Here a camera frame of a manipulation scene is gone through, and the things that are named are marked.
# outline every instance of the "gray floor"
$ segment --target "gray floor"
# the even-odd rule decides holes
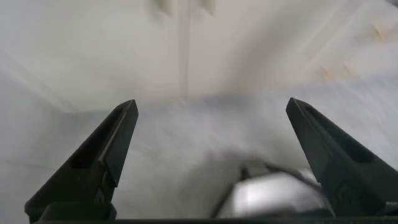
[[[240,162],[307,167],[285,106],[307,101],[398,169],[398,77],[146,107],[114,195],[119,218],[206,217]],[[106,113],[80,116],[87,135]]]
[[[285,113],[291,96],[312,104],[398,169],[395,75],[152,106],[138,102],[139,119],[113,200],[118,218],[207,217],[237,178],[242,161],[307,167]],[[20,107],[8,106],[14,111]],[[25,113],[6,114],[15,118],[12,124],[3,124],[13,134],[2,138],[5,150],[0,158],[0,214],[6,222],[27,221],[24,202],[108,114],[46,111],[35,115],[42,118],[36,123],[46,124],[41,128],[20,122],[15,129],[12,124]],[[25,137],[34,133],[35,141],[25,142],[21,133]]]

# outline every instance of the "white cabinet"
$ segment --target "white cabinet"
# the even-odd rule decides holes
[[[314,54],[307,46],[345,3],[215,0],[213,14],[197,7],[190,26],[189,95],[307,82],[310,77],[300,76]]]
[[[301,76],[319,81],[397,72],[398,10],[384,1],[348,1],[345,11],[346,22],[328,36]]]
[[[1,1],[0,12],[0,51],[9,61],[2,66],[64,110],[180,95],[176,4],[14,0]]]
[[[109,110],[393,72],[397,23],[372,0],[0,1],[0,69],[65,111]]]

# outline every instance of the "cabinet door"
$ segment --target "cabinet door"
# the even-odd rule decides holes
[[[345,1],[192,2],[187,79],[198,96],[305,82],[302,48]]]
[[[0,12],[2,68],[65,110],[179,96],[176,1],[13,0]]]

